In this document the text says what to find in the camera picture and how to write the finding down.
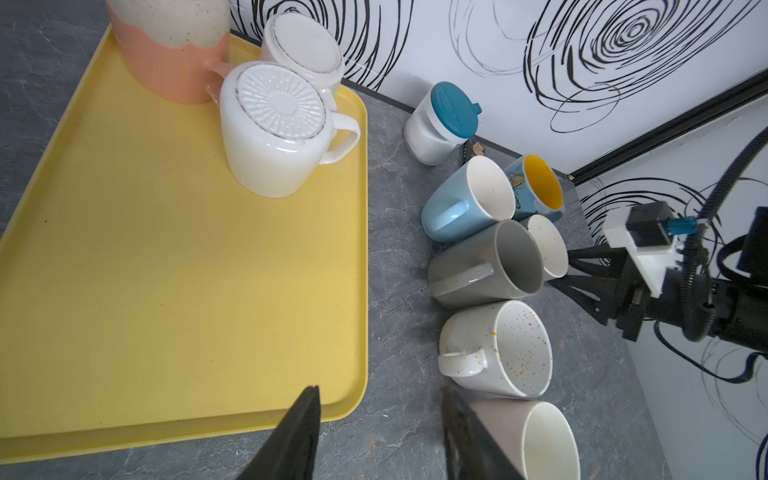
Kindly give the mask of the small grey mug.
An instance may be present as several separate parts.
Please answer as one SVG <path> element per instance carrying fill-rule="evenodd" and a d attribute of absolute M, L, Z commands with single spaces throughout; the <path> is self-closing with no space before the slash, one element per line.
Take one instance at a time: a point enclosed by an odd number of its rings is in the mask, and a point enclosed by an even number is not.
<path fill-rule="evenodd" d="M 542 257 L 544 281 L 559 279 L 568 272 L 569 260 L 565 242 L 552 221 L 534 214 L 521 224 L 535 241 Z"/>

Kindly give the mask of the blue butterfly mug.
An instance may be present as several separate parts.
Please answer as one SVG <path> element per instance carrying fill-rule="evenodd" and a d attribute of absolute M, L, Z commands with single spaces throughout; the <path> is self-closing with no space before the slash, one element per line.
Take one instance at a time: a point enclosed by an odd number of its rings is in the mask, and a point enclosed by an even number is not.
<path fill-rule="evenodd" d="M 541 214 L 552 222 L 564 215 L 564 195 L 555 172 L 539 156 L 526 154 L 504 169 L 515 195 L 513 219 Z"/>

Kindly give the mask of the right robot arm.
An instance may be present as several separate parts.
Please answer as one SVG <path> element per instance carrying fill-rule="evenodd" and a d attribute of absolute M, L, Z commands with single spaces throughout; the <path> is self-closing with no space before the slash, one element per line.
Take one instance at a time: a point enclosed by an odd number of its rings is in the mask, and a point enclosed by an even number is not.
<path fill-rule="evenodd" d="M 764 353 L 766 288 L 695 272 L 691 300 L 680 298 L 681 239 L 701 224 L 674 216 L 664 201 L 613 209 L 603 223 L 604 243 L 569 251 L 576 274 L 550 284 L 629 341 L 639 338 L 645 323 L 659 321 L 680 328 L 690 341 L 711 336 Z"/>

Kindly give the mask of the beige speckled mug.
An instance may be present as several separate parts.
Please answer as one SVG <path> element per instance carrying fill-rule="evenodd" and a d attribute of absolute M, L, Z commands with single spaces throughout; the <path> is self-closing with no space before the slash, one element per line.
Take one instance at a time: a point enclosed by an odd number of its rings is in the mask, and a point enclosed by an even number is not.
<path fill-rule="evenodd" d="M 551 341 L 538 314 L 522 301 L 472 307 L 444 324 L 438 368 L 466 389 L 535 399 L 552 379 Z"/>

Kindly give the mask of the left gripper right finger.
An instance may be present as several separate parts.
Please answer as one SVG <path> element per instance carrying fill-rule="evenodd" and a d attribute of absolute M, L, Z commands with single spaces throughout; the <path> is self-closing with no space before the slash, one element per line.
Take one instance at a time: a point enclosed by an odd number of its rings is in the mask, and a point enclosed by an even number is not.
<path fill-rule="evenodd" d="M 457 387 L 441 388 L 448 479 L 523 479 Z"/>

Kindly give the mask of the grey tall mug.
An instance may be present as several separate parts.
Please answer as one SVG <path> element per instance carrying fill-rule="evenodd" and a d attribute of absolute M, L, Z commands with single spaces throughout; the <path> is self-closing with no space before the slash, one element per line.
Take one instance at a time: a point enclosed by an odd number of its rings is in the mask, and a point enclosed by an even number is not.
<path fill-rule="evenodd" d="M 505 220 L 435 256 L 427 276 L 432 297 L 456 310 L 532 296 L 544 284 L 544 267 L 528 230 Z"/>

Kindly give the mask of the cream mug with handle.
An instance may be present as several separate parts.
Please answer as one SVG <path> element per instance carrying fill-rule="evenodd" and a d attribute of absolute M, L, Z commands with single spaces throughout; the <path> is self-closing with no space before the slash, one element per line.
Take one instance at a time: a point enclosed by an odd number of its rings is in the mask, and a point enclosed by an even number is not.
<path fill-rule="evenodd" d="M 275 63 L 230 69 L 217 106 L 231 173 L 267 198 L 296 193 L 318 166 L 340 161 L 361 139 L 357 120 L 331 110 L 307 79 Z"/>

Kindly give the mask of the yellow plastic tray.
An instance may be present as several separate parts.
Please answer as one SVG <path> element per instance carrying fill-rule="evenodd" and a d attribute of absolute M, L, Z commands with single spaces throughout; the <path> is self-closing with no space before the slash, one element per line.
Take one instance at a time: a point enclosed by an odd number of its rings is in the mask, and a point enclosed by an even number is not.
<path fill-rule="evenodd" d="M 323 421 L 368 383 L 367 147 L 244 189 L 217 108 L 165 100 L 106 31 L 1 238 L 5 464 Z"/>

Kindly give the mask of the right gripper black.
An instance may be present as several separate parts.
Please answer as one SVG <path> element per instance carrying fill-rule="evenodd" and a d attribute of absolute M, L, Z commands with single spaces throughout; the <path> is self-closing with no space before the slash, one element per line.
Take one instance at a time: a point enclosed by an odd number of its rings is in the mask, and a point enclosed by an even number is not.
<path fill-rule="evenodd" d="M 653 297 L 626 249 L 600 244 L 569 250 L 568 262 L 593 277 L 562 277 L 548 284 L 601 325 L 612 321 L 624 339 L 636 342 Z"/>

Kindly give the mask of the pink mug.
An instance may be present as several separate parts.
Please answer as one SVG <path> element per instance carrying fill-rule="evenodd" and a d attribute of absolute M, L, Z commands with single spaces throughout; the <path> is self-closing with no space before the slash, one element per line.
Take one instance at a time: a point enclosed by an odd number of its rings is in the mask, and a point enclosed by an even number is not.
<path fill-rule="evenodd" d="M 545 401 L 489 399 L 470 404 L 526 479 L 579 479 L 578 447 L 564 414 Z"/>

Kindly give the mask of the light blue mug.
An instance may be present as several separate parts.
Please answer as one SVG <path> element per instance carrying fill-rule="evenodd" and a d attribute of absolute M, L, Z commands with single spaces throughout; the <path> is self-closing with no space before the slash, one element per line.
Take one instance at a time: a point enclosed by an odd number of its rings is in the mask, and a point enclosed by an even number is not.
<path fill-rule="evenodd" d="M 463 240 L 516 212 L 512 185 L 502 168 L 475 156 L 431 195 L 421 212 L 426 235 L 439 243 Z"/>

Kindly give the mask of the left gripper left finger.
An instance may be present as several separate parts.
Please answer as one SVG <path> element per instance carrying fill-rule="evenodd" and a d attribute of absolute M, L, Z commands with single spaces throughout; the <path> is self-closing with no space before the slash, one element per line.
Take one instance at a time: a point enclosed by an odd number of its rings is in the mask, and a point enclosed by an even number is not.
<path fill-rule="evenodd" d="M 308 386 L 237 479 L 311 479 L 320 420 L 320 389 Z"/>

